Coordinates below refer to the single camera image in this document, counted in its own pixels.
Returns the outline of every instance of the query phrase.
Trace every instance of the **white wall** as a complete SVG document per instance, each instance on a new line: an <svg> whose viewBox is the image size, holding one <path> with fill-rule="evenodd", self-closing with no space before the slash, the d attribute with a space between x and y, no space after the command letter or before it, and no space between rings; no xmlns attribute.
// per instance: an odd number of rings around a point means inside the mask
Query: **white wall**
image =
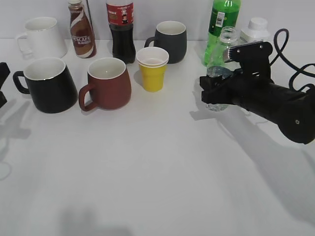
<svg viewBox="0 0 315 236"><path fill-rule="evenodd" d="M89 0L98 39L110 39L105 0ZM157 23L183 22L189 40L205 40L213 0L134 0L135 39L152 36ZM288 28L291 40L315 40L315 1L243 0L237 27L247 25L253 16L265 17L269 30ZM24 21L38 16L58 19L63 35L69 38L67 0L0 0L0 38L14 38L23 31Z"/></svg>

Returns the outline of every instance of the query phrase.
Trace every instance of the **cola bottle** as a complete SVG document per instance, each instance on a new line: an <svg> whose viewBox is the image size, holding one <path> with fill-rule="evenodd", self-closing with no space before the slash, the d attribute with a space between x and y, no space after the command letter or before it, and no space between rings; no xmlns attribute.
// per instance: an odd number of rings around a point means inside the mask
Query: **cola bottle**
<svg viewBox="0 0 315 236"><path fill-rule="evenodd" d="M126 64L134 63L133 1L107 0L109 28L113 36L113 56Z"/></svg>

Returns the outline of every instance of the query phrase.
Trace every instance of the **red mug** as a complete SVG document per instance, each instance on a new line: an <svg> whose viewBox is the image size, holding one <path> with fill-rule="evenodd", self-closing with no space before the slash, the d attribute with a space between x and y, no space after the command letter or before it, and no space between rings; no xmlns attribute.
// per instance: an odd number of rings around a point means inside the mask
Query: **red mug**
<svg viewBox="0 0 315 236"><path fill-rule="evenodd" d="M92 102L85 104L85 96L90 92ZM130 101L131 83L126 64L117 58L98 59L88 68L88 85L79 93L79 104L88 112L96 107L115 110Z"/></svg>

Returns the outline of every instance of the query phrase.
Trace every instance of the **green plastic bottle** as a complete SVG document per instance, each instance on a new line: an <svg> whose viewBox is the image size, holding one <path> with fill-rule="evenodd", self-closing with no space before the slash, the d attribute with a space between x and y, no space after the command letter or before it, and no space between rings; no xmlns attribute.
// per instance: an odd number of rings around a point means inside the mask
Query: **green plastic bottle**
<svg viewBox="0 0 315 236"><path fill-rule="evenodd" d="M223 27L235 27L241 0L214 0L209 25L209 39L204 57L204 64L208 65L211 53L218 42Z"/></svg>

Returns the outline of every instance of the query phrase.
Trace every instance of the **yellow cup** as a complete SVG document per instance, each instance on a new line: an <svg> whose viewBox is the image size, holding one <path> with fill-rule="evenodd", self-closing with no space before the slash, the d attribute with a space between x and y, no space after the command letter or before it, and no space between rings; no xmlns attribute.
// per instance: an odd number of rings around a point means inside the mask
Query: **yellow cup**
<svg viewBox="0 0 315 236"><path fill-rule="evenodd" d="M169 60L168 52L158 47L147 47L141 49L136 57L142 73L143 88L148 92L160 91Z"/></svg>
<svg viewBox="0 0 315 236"><path fill-rule="evenodd" d="M148 92L160 91L163 88L167 65L147 67L139 64L139 66L142 73L143 88Z"/></svg>

